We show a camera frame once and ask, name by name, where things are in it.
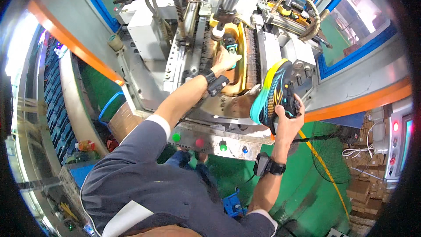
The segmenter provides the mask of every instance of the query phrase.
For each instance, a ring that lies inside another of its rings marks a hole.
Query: hand
[[[297,94],[294,97],[300,103],[300,109],[298,110],[301,115],[296,118],[289,119],[285,116],[285,109],[281,105],[275,106],[275,113],[279,117],[278,127],[276,129],[275,137],[275,148],[280,150],[279,154],[275,157],[279,158],[278,163],[285,162],[292,140],[294,140],[298,131],[304,125],[304,104]]]
[[[231,69],[234,64],[241,59],[241,55],[230,54],[224,46],[219,46],[219,52],[216,57],[215,65],[212,67],[212,71],[215,76],[218,77],[224,71]]]

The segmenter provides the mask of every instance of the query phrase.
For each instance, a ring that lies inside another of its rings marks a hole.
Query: green button
[[[173,134],[174,142],[180,141],[181,138],[182,138],[182,136],[180,134],[178,134],[178,133]]]

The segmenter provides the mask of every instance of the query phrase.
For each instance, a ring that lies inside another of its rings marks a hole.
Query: sneaker
[[[273,135],[276,134],[273,125],[277,114],[275,106],[281,104],[282,96],[291,81],[292,62],[287,59],[275,63],[264,79],[263,87],[250,109],[250,118],[256,124],[269,127]]]

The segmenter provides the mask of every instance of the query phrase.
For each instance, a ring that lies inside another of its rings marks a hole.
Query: red button
[[[202,148],[205,145],[205,141],[203,139],[199,138],[199,139],[196,140],[195,144],[198,148]]]

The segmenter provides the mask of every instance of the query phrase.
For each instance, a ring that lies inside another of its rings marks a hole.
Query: blue hose
[[[105,125],[108,128],[108,124],[106,122],[101,121],[102,115],[104,114],[105,110],[107,109],[107,107],[115,100],[115,98],[117,98],[117,96],[119,95],[124,95],[123,92],[117,92],[116,94],[114,94],[113,97],[111,97],[111,99],[105,104],[104,108],[102,108],[101,113],[98,116],[98,121]]]

